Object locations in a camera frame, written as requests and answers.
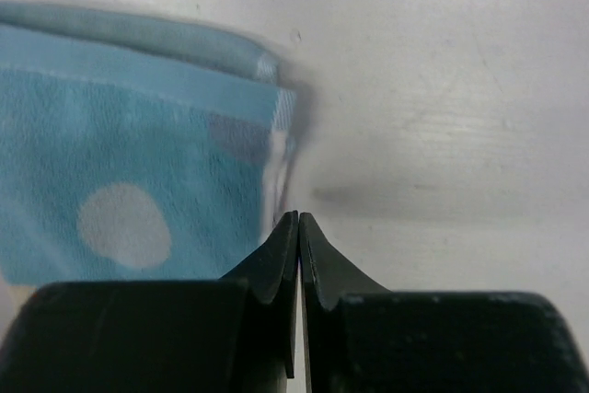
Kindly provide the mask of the light blue patterned cloth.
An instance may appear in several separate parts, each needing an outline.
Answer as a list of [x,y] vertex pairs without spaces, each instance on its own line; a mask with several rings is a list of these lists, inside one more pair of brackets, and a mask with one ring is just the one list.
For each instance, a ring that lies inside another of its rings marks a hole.
[[295,93],[251,40],[1,5],[1,272],[13,286],[209,279],[281,213]]

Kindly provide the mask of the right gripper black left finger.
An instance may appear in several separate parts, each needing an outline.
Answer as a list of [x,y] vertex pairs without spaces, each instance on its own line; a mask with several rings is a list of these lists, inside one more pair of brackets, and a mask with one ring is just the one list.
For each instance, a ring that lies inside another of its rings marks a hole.
[[216,280],[53,283],[1,345],[5,392],[283,392],[298,215]]

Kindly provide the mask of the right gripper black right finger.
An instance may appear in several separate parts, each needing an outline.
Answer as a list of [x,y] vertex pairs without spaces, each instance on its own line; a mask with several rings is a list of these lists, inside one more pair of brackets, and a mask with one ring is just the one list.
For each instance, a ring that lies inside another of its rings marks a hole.
[[311,392],[584,392],[560,312],[526,292],[391,291],[300,216]]

